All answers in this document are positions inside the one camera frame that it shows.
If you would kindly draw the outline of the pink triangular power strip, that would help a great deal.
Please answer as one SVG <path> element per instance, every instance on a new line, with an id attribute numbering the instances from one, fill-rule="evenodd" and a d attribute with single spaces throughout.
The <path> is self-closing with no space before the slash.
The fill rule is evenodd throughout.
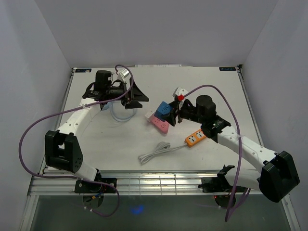
<path id="1" fill-rule="evenodd" d="M 167 134 L 169 130 L 169 123 L 166 121 L 163 122 L 162 120 L 158 119 L 154 114 L 150 116 L 150 123 L 154 125 L 154 127 L 161 132 L 162 134 Z"/>

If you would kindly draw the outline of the dark blue cube socket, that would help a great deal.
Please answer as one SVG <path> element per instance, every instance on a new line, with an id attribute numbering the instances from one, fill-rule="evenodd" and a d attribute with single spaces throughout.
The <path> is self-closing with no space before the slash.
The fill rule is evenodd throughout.
<path id="1" fill-rule="evenodd" d="M 170 106 L 167 102 L 162 101 L 157 110 L 155 111 L 154 116 L 159 120 L 165 122 L 163 116 L 169 114 L 172 109 L 172 106 Z"/>

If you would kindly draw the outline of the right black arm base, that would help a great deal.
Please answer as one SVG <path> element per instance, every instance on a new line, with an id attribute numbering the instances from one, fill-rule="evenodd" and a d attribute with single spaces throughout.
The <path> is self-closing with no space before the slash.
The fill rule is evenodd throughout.
<path id="1" fill-rule="evenodd" d="M 231 193 L 232 185 L 230 185 L 226 179 L 219 177 L 205 177 L 201 178 L 201 184 L 198 185 L 205 193 Z"/>

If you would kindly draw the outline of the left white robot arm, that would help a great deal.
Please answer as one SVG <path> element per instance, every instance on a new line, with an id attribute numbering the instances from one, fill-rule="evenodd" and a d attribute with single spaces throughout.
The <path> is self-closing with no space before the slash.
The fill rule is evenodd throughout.
<path id="1" fill-rule="evenodd" d="M 127 67 L 116 73 L 117 79 L 113 80 L 112 72 L 97 71 L 95 81 L 87 86 L 78 109 L 56 131 L 48 131 L 45 135 L 46 165 L 85 179 L 85 186 L 91 192 L 101 189 L 102 180 L 98 177 L 98 169 L 83 160 L 78 138 L 109 102 L 119 101 L 130 110 L 142 108 L 142 102 L 149 101 L 135 84 Z"/>

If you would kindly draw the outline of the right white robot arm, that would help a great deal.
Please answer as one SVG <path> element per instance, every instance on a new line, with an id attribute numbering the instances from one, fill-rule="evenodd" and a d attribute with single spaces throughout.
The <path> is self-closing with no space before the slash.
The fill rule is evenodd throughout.
<path id="1" fill-rule="evenodd" d="M 254 167 L 254 170 L 242 169 L 237 173 L 235 166 L 224 166 L 215 178 L 203 184 L 204 189 L 229 191 L 237 184 L 261 191 L 277 203 L 300 183 L 293 157 L 288 152 L 278 153 L 240 136 L 228 121 L 217 115 L 216 105 L 208 95 L 198 96 L 196 104 L 178 96 L 162 110 L 159 119 L 172 126 L 183 119 L 199 123 L 207 138 L 234 151 Z"/>

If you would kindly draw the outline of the white charger plug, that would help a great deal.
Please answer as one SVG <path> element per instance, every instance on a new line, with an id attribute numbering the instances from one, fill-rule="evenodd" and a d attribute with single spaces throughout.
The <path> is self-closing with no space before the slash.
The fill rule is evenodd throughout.
<path id="1" fill-rule="evenodd" d="M 148 120 L 148 119 L 150 119 L 151 118 L 151 116 L 154 114 L 154 112 L 153 111 L 149 111 L 148 113 L 146 113 L 144 116 L 145 116 L 145 118 Z"/>

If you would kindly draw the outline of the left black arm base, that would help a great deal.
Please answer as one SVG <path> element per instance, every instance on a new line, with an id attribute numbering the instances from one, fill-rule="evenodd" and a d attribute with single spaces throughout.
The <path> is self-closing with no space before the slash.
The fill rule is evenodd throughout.
<path id="1" fill-rule="evenodd" d="M 117 186 L 117 178 L 102 178 L 102 182 Z M 115 190 L 106 185 L 90 183 L 83 180 L 77 180 L 75 184 L 75 193 L 115 193 Z"/>

